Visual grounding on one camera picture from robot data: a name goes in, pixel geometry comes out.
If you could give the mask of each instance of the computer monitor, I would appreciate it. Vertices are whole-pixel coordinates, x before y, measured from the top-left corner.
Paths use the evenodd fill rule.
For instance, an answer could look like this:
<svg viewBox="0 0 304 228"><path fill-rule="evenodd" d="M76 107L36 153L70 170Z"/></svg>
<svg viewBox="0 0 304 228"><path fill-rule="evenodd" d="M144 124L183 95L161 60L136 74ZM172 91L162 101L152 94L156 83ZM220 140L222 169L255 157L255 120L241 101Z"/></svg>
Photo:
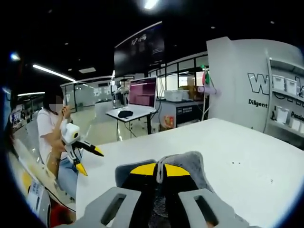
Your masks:
<svg viewBox="0 0 304 228"><path fill-rule="evenodd" d="M155 108L156 77L136 79L130 82L129 104Z"/></svg>

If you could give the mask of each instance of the yellow stripe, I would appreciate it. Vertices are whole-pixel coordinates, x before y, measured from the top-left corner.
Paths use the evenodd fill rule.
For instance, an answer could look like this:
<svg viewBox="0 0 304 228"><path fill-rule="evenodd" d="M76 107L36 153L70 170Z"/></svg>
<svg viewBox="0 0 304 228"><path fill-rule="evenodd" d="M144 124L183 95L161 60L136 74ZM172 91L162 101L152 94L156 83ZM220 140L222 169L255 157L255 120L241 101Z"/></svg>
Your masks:
<svg viewBox="0 0 304 228"><path fill-rule="evenodd" d="M188 171L186 171L185 169L178 167L178 166L165 164L165 167L167 170L167 177L190 175L190 173Z"/></svg>
<svg viewBox="0 0 304 228"><path fill-rule="evenodd" d="M23 186L25 188L25 192L28 194L29 187L32 184L32 178L27 172L24 172L21 178L22 178Z"/></svg>
<svg viewBox="0 0 304 228"><path fill-rule="evenodd" d="M132 174L139 174L139 175L148 175L153 176L155 163L138 166L137 168L131 171Z"/></svg>

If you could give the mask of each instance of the white desk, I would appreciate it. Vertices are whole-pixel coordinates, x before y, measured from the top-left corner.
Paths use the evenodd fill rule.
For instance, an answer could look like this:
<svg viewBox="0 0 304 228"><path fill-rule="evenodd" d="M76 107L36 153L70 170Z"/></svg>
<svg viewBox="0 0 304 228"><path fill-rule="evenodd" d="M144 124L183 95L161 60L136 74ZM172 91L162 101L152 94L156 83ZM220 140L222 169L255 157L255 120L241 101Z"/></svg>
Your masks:
<svg viewBox="0 0 304 228"><path fill-rule="evenodd" d="M303 151L266 134L211 119L127 141L101 145L104 157L84 153L88 173L79 174L77 218L115 186L118 165L199 151L214 191L251 225L270 228L293 204L304 180Z"/></svg>
<svg viewBox="0 0 304 228"><path fill-rule="evenodd" d="M120 118L118 117L118 114L121 111L132 111L133 115L127 117L127 118ZM123 107L123 108L117 108L113 109L106 114L110 117L113 117L116 120L122 121L124 123L130 122L132 120L136 120L142 117L147 117L147 130L148 134L151 134L151 115L156 112L156 109L150 108L150 107L141 107L141 106L132 106L131 108L129 107Z"/></svg>

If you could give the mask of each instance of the shelf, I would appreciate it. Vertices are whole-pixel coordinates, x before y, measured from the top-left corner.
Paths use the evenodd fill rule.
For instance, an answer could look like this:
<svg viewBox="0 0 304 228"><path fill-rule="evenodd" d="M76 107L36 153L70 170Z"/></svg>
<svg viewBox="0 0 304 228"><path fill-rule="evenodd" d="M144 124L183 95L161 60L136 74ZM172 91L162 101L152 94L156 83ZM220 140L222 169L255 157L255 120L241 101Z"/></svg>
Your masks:
<svg viewBox="0 0 304 228"><path fill-rule="evenodd" d="M299 97L299 96L295 96L295 95L290 94L290 93L288 93L288 92L286 92L286 91L282 91L282 90L279 90L279 89L273 89L272 92L274 92L274 93L276 93L276 94L282 94L282 95L291 97L291 98L293 98L293 99L295 99L295 100L298 100L298 101L304 103L304 98Z"/></svg>
<svg viewBox="0 0 304 228"><path fill-rule="evenodd" d="M285 60L280 60L277 58L269 58L269 60L270 60L271 67L279 68L279 69L289 71L294 74L304 76L304 66L293 64L293 63L287 62Z"/></svg>
<svg viewBox="0 0 304 228"><path fill-rule="evenodd" d="M269 123L273 126L276 126L276 127L279 127L279 128L282 128L286 131L289 131L293 134L296 134L302 138L304 138L304 134L301 134L299 131L295 131L294 129L291 129L288 125L286 124L283 124L283 123L278 123L277 121L273 121L273 120L270 120Z"/></svg>

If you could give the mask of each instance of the fluorescent light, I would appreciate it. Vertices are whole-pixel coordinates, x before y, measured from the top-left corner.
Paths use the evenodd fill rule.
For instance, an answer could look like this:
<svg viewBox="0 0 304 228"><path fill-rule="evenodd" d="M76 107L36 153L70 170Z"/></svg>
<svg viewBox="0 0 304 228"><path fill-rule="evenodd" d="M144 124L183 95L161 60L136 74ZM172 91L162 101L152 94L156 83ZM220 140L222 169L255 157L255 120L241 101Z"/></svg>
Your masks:
<svg viewBox="0 0 304 228"><path fill-rule="evenodd" d="M29 96L29 95L37 95L37 94L45 94L45 92L36 92L36 93L28 93L28 94L18 94L18 96Z"/></svg>
<svg viewBox="0 0 304 228"><path fill-rule="evenodd" d="M58 76L58 77L64 78L64 79L69 80L69 81L71 81L71 82L76 82L76 80L75 80L75 79L72 79L71 77L64 76L64 75L62 75L62 74L59 74L59 73L57 73L57 72L55 72L55 71L52 71L52 70L46 69L46 68L44 68L44 67L38 66L38 65L36 65L36 64L34 64L33 67L36 68L36 69L39 69L39 70L48 72L48 73L50 73L50 74L56 75L56 76Z"/></svg>
<svg viewBox="0 0 304 228"><path fill-rule="evenodd" d="M2 88L2 90L3 90L3 92L5 92L5 93L7 93L7 94L10 94L10 92L9 92L7 89Z"/></svg>
<svg viewBox="0 0 304 228"><path fill-rule="evenodd" d="M11 60L13 60L13 61L19 61L19 60L20 60L20 57L19 57L19 55L18 55L17 53L12 53L12 54L10 55L10 58L11 58Z"/></svg>
<svg viewBox="0 0 304 228"><path fill-rule="evenodd" d="M157 2L158 0L147 0L144 8L147 10L151 10L156 5Z"/></svg>
<svg viewBox="0 0 304 228"><path fill-rule="evenodd" d="M86 74L86 73L91 73L91 72L95 72L95 68L94 67L90 67L90 68L86 68L86 69L81 69L79 70L80 73L82 74Z"/></svg>

